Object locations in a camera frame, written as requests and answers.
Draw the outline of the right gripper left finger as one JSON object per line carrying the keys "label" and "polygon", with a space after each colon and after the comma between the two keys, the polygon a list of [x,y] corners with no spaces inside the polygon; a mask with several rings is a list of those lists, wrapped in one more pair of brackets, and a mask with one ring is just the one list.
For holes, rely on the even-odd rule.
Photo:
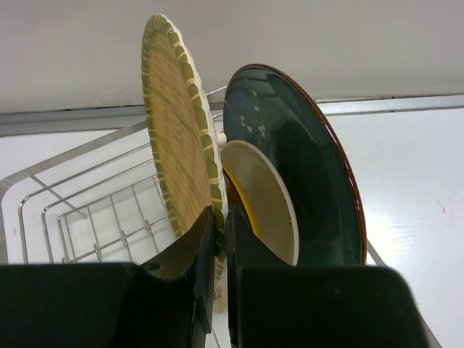
{"label": "right gripper left finger", "polygon": [[212,328],[215,217],[142,265],[1,268],[3,347],[203,347]]}

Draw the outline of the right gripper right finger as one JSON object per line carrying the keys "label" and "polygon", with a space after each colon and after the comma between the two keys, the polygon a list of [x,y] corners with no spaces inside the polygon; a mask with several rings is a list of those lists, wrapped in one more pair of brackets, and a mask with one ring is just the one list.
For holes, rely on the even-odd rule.
{"label": "right gripper right finger", "polygon": [[437,347],[405,279],[379,266],[287,265],[241,209],[225,221],[233,347]]}

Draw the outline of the plain cream plate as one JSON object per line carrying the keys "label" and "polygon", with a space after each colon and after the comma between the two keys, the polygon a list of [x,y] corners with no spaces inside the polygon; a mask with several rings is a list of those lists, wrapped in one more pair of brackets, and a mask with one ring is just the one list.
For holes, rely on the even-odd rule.
{"label": "plain cream plate", "polygon": [[246,141],[229,141],[220,151],[228,168],[244,188],[260,227],[258,239],[286,264],[299,258],[299,229],[289,192],[271,161]]}

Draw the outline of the yellow plate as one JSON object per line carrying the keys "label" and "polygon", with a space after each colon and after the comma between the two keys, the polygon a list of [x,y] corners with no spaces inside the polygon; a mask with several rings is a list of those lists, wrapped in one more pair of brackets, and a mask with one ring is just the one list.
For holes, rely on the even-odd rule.
{"label": "yellow plate", "polygon": [[141,45],[144,109],[162,199],[175,237],[205,207],[215,216],[214,303],[225,306],[228,197],[207,95],[182,33],[163,14],[146,22]]}

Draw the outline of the cream plate with characters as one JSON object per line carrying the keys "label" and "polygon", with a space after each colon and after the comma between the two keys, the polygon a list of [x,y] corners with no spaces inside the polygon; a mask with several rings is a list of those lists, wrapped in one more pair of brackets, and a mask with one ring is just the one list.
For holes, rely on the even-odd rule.
{"label": "cream plate with characters", "polygon": [[224,132],[217,132],[217,144],[219,147],[222,147],[226,144],[227,142],[227,136],[224,134]]}

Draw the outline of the round teal plate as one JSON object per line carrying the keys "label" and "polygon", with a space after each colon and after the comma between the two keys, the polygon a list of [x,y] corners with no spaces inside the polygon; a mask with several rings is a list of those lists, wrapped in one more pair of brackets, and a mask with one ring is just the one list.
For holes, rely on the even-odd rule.
{"label": "round teal plate", "polygon": [[367,232],[355,176],[326,116],[294,79],[249,64],[225,91],[229,140],[256,146],[274,165],[294,205],[304,266],[363,265]]}

